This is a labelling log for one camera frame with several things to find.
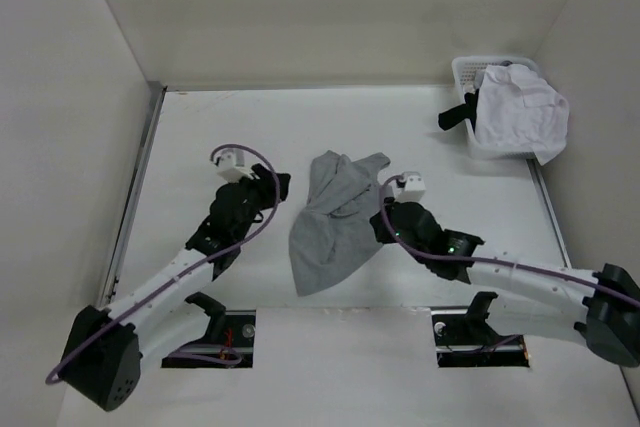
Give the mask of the grey tank top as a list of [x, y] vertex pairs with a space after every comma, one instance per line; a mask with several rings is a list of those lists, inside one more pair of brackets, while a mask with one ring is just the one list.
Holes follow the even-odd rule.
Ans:
[[289, 234], [296, 293], [310, 296], [354, 274], [380, 249], [370, 218], [380, 210], [379, 173], [391, 160], [378, 152], [352, 160], [327, 151], [311, 162], [304, 208]]

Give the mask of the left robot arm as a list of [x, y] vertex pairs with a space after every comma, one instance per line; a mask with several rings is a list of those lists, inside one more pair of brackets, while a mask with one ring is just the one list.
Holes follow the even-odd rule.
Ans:
[[219, 342], [225, 308], [203, 290], [266, 228], [290, 182], [290, 174], [255, 164], [250, 175], [220, 187], [208, 215], [167, 266], [128, 296], [76, 315], [47, 380], [60, 380], [111, 412], [130, 397], [146, 367], [181, 357], [189, 342]]

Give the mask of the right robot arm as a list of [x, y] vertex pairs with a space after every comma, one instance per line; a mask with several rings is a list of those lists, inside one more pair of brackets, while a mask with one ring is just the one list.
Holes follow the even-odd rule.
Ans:
[[400, 245], [435, 276], [476, 286], [464, 331], [488, 344], [533, 335], [586, 347], [621, 367], [639, 365], [639, 286], [622, 267], [538, 267], [490, 256], [478, 236], [442, 228], [415, 202], [383, 201], [369, 223], [377, 242]]

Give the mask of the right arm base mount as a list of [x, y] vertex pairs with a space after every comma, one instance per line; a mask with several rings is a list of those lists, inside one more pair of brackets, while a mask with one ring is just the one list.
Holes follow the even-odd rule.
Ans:
[[500, 335], [487, 323], [494, 292], [477, 293], [469, 306], [431, 310], [431, 322], [440, 368], [528, 368], [522, 335]]

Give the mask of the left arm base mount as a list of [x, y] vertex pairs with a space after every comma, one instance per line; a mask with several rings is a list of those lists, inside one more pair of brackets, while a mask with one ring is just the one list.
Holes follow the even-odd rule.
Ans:
[[253, 367], [257, 312], [228, 310], [204, 293], [192, 294], [186, 303], [206, 314], [204, 333], [162, 360], [164, 369], [250, 369]]

